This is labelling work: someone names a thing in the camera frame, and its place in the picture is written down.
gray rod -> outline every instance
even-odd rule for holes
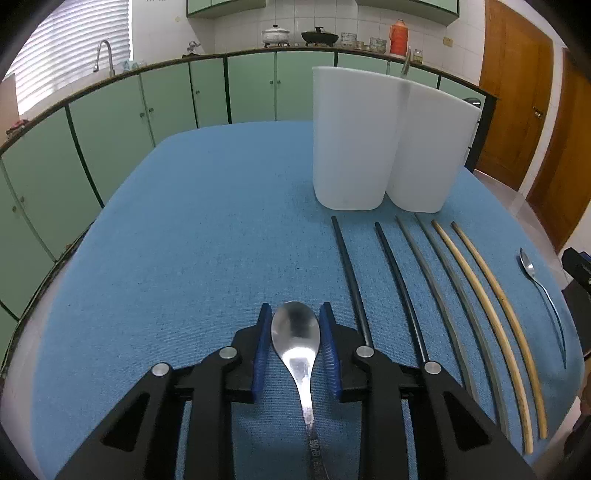
[[[470,396],[478,402],[478,392],[476,391],[476,385],[474,384],[474,379],[472,378],[472,373],[470,368],[468,367],[468,358],[466,355],[466,350],[464,346],[460,342],[460,338],[457,335],[456,325],[452,321],[452,316],[449,313],[449,309],[447,308],[447,304],[443,300],[443,294],[441,293],[441,289],[439,288],[439,284],[435,280],[435,276],[433,272],[431,272],[431,268],[429,264],[423,257],[421,250],[419,249],[418,245],[413,240],[412,236],[410,235],[409,231],[407,230],[406,226],[400,219],[400,217],[396,216],[396,221],[398,222],[402,233],[404,234],[404,238],[406,238],[408,245],[410,246],[410,250],[413,251],[414,256],[417,259],[419,266],[421,267],[421,271],[429,284],[429,288],[437,302],[437,307],[439,308],[439,312],[441,313],[441,318],[443,318],[443,323],[447,328],[447,333],[449,335],[450,340],[452,341],[452,347],[454,353],[456,354],[457,364],[460,367],[460,372],[462,374],[462,380],[464,381],[464,385],[466,386],[466,390]]]
[[[484,331],[482,330],[482,327],[476,318],[476,313],[474,312],[472,302],[468,298],[466,290],[464,290],[464,287],[462,287],[460,277],[452,268],[451,263],[449,263],[449,260],[435,241],[433,234],[427,229],[423,221],[416,213],[415,217],[417,217],[418,224],[421,226],[421,229],[425,233],[427,240],[429,240],[431,247],[433,250],[435,250],[435,253],[439,257],[439,260],[443,265],[443,269],[447,273],[449,280],[452,282],[453,288],[456,290],[457,296],[460,299],[464,311],[466,312],[466,316],[470,322],[472,331],[474,332],[476,340],[478,341],[480,354],[482,355],[482,359],[484,360],[484,364],[486,365],[486,370],[488,371],[488,376],[491,381],[492,396],[495,399],[496,416],[499,421],[499,426],[505,437],[509,438],[509,418],[507,414],[507,406],[505,404],[505,399],[501,389],[501,382],[499,381],[499,374],[495,363],[492,360],[491,349],[489,348],[488,342],[484,336]]]

white tiled wall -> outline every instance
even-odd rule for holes
[[[267,6],[215,20],[217,53],[262,47],[261,32],[273,24],[290,31],[290,43],[304,44],[301,32],[322,26],[327,31],[357,33],[388,41],[390,25],[402,18],[409,28],[408,45],[423,51],[425,64],[478,84],[484,53],[484,0],[460,0],[460,19],[449,27],[392,10],[358,6],[355,0],[267,0]],[[453,47],[443,37],[454,40]]]

orange thermos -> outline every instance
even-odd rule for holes
[[[408,27],[403,20],[398,19],[394,25],[390,26],[390,53],[404,57],[407,53],[407,47]]]

faucet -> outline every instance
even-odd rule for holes
[[[113,52],[111,51],[111,44],[108,41],[106,41],[106,40],[101,40],[99,42],[99,46],[96,49],[95,68],[92,71],[93,72],[98,72],[99,71],[100,47],[102,46],[103,43],[105,43],[105,45],[107,45],[107,50],[109,52],[109,77],[114,77],[115,76],[115,69],[113,68]]]
[[[400,72],[400,76],[405,78],[408,75],[408,69],[410,68],[410,47],[407,50],[407,56],[404,59],[404,65],[402,66],[402,71]]]

pot lid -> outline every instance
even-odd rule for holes
[[[285,28],[280,28],[277,25],[273,25],[273,28],[267,28],[266,30],[263,30],[263,33],[289,33],[290,31],[285,29]]]

